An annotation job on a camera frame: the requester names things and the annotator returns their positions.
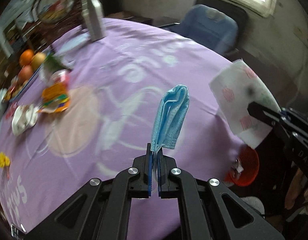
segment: blue garment on chair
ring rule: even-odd
[[[159,104],[154,121],[151,151],[156,154],[161,147],[174,149],[189,106],[189,93],[184,85],[168,90]]]
[[[238,33],[237,23],[232,18],[202,4],[193,6],[180,24],[169,29],[222,56],[234,47]]]

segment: red basket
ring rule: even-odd
[[[238,156],[241,165],[244,168],[238,179],[233,177],[233,173],[229,172],[224,181],[233,182],[234,184],[245,187],[255,180],[259,171],[259,158],[255,150],[246,147]]]

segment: white cloth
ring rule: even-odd
[[[255,149],[272,128],[251,117],[247,107],[255,101],[279,112],[280,107],[268,88],[242,60],[221,71],[209,87],[233,134]]]

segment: beige circle print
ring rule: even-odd
[[[91,141],[100,120],[100,104],[92,88],[81,86],[69,91],[70,107],[51,114],[46,126],[50,151],[59,157],[78,154]]]

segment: blue chair back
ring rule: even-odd
[[[224,13],[198,4],[189,10],[179,25],[174,25],[170,30],[223,56],[234,47],[238,26]]]

